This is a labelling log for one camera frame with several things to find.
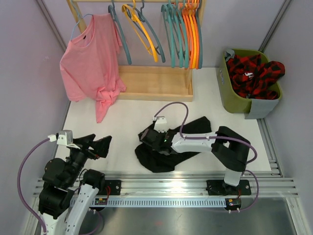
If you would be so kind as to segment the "red black plaid shirt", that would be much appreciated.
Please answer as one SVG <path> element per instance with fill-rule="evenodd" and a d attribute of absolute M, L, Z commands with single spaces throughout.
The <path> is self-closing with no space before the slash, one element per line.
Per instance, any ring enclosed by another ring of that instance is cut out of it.
<path fill-rule="evenodd" d="M 235 55 L 226 61 L 234 92 L 243 98 L 274 100 L 278 92 L 269 88 L 285 75 L 285 66 L 277 61 L 263 63 L 261 55 Z"/>

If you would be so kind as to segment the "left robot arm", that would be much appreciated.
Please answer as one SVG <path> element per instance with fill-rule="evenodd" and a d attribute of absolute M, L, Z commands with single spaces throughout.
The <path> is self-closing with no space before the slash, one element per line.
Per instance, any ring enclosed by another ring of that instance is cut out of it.
<path fill-rule="evenodd" d="M 83 167 L 88 159 L 106 158 L 111 136 L 95 139 L 95 134 L 73 138 L 63 130 L 48 136 L 49 141 L 70 150 L 66 160 L 54 158 L 45 166 L 44 186 L 39 195 L 39 212 L 44 235 L 77 235 L 92 200 L 104 191 L 110 194 L 105 174 Z"/>

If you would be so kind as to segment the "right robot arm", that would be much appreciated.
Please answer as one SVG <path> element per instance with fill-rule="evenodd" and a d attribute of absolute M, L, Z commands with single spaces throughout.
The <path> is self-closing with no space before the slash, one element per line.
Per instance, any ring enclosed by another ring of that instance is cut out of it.
<path fill-rule="evenodd" d="M 135 150 L 139 160 L 154 160 L 145 167 L 152 172 L 172 171 L 179 163 L 199 154 L 212 153 L 226 168 L 222 180 L 207 180 L 209 195 L 231 196 L 251 195 L 250 185 L 242 179 L 246 166 L 251 161 L 249 152 L 256 152 L 251 143 L 221 126 L 213 133 L 186 134 L 181 131 L 166 132 L 147 128 L 139 134 L 141 145 Z"/>

